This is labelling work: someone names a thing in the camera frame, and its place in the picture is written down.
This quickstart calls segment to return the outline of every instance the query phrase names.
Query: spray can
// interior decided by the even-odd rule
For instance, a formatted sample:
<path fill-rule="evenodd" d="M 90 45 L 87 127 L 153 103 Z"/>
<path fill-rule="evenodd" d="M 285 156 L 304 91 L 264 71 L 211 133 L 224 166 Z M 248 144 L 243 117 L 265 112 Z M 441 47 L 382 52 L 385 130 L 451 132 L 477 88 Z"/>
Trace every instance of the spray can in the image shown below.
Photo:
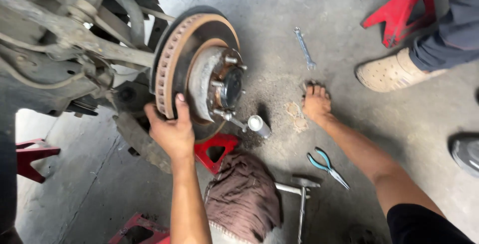
<path fill-rule="evenodd" d="M 271 129 L 264 123 L 258 115 L 253 115 L 248 119 L 248 127 L 263 138 L 271 136 Z"/>

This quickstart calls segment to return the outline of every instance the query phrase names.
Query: wrench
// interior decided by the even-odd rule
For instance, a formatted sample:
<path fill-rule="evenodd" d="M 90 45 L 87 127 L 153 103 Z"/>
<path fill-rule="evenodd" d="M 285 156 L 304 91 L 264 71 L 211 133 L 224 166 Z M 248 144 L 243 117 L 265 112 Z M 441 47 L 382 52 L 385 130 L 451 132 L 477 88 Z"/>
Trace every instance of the wrench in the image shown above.
<path fill-rule="evenodd" d="M 303 50 L 304 57 L 306 58 L 306 65 L 308 67 L 308 70 L 314 70 L 316 69 L 316 63 L 311 59 L 311 56 L 309 55 L 308 48 L 306 48 L 306 43 L 304 43 L 303 36 L 301 36 L 301 29 L 299 27 L 296 27 L 294 29 L 296 36 L 298 37 L 299 44 L 301 45 L 301 49 Z"/>

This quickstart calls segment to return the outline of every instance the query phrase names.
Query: hand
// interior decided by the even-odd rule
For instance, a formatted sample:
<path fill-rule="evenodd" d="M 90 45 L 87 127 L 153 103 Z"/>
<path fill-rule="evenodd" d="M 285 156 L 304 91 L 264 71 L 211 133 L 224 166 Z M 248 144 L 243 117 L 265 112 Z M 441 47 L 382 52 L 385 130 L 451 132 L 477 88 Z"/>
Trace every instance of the hand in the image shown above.
<path fill-rule="evenodd" d="M 183 94 L 176 95 L 178 119 L 162 120 L 157 115 L 155 103 L 145 105 L 145 113 L 150 122 L 150 136 L 170 156 L 171 162 L 194 159 L 195 133 L 191 125 L 190 109 Z"/>
<path fill-rule="evenodd" d="M 319 85 L 308 85 L 306 95 L 301 100 L 301 104 L 303 105 L 303 113 L 321 127 L 328 120 L 334 118 L 331 114 L 329 94 L 326 93 L 326 88 L 322 88 Z"/>

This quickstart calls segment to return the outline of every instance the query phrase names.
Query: pants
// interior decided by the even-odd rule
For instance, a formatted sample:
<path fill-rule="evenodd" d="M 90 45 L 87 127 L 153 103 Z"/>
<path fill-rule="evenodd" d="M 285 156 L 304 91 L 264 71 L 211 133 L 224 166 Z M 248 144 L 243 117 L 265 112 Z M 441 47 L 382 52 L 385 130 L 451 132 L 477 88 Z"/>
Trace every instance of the pants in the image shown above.
<path fill-rule="evenodd" d="M 479 59 L 479 0 L 449 0 L 439 28 L 414 42 L 412 62 L 423 71 L 449 69 Z"/>

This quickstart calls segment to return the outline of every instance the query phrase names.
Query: blue-handled pliers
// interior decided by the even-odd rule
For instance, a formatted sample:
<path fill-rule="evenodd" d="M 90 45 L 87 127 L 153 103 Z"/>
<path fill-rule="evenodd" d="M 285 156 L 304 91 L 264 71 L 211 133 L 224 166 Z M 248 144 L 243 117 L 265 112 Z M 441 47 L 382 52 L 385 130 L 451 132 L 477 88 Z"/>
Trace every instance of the blue-handled pliers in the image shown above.
<path fill-rule="evenodd" d="M 326 172 L 328 172 L 329 174 L 332 175 L 332 177 L 334 179 L 336 179 L 337 181 L 339 181 L 339 183 L 341 183 L 346 189 L 349 190 L 349 186 L 348 184 L 343 180 L 343 178 L 338 174 L 338 172 L 336 172 L 336 170 L 334 170 L 332 167 L 331 167 L 331 163 L 329 161 L 329 158 L 328 156 L 326 155 L 326 153 L 324 153 L 324 151 L 322 151 L 320 148 L 318 147 L 315 147 L 314 150 L 319 153 L 323 158 L 324 160 L 326 161 L 326 166 L 320 164 L 319 162 L 317 162 L 315 159 L 313 159 L 313 157 L 311 156 L 310 153 L 308 153 L 308 159 L 309 161 L 317 168 L 319 169 L 322 169 Z"/>

